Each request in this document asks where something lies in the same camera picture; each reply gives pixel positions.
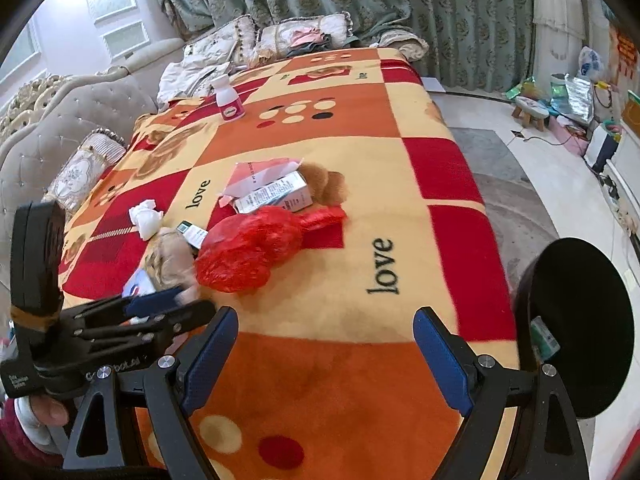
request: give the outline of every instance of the tufted headboard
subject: tufted headboard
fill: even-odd
[[[10,286],[16,209],[42,199],[63,164],[94,128],[103,126],[130,140],[136,119],[157,111],[154,100],[132,75],[102,79],[71,90],[33,128],[24,128],[5,141],[0,147],[0,282],[6,288]]]

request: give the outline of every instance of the upholstered bed frame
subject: upholstered bed frame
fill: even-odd
[[[10,302],[11,234],[16,209],[39,202],[79,143],[98,126],[129,140],[134,122],[156,113],[160,77],[182,60],[184,42],[159,41],[105,75],[64,83],[39,122],[20,129],[0,146],[0,307]]]

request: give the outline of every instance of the crumpled paper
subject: crumpled paper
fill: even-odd
[[[272,158],[261,162],[238,162],[231,173],[229,182],[220,197],[220,207],[224,207],[235,198],[247,196],[262,186],[293,173],[297,170],[301,158]]]
[[[156,211],[155,200],[143,200],[135,207],[129,209],[131,223],[138,228],[140,238],[145,242],[160,229],[162,223],[162,211]]]

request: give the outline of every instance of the marble floor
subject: marble floor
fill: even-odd
[[[626,383],[618,398],[595,419],[591,480],[608,480],[631,437],[640,428],[640,266],[628,238],[614,220],[600,185],[584,161],[563,146],[514,137],[521,124],[513,105],[487,99],[432,93],[447,126],[493,130],[526,172],[561,237],[576,237],[599,248],[622,276],[634,311],[636,345]],[[558,142],[550,131],[533,128],[526,137]]]

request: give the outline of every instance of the orange checkered blanket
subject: orange checkered blanket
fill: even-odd
[[[516,367],[504,273],[466,162],[417,73],[393,49],[309,54],[232,80],[246,109],[213,98],[143,116],[124,158],[67,226],[67,305],[116,294],[149,243],[128,209],[153,198],[163,224],[211,228],[236,162],[288,156],[341,172],[343,226],[255,292],[213,293],[239,314],[238,341],[191,419],[223,480],[430,478],[460,423],[412,337],[430,305],[477,353]],[[485,471],[495,478],[513,413]],[[140,415],[151,463],[161,456]]]

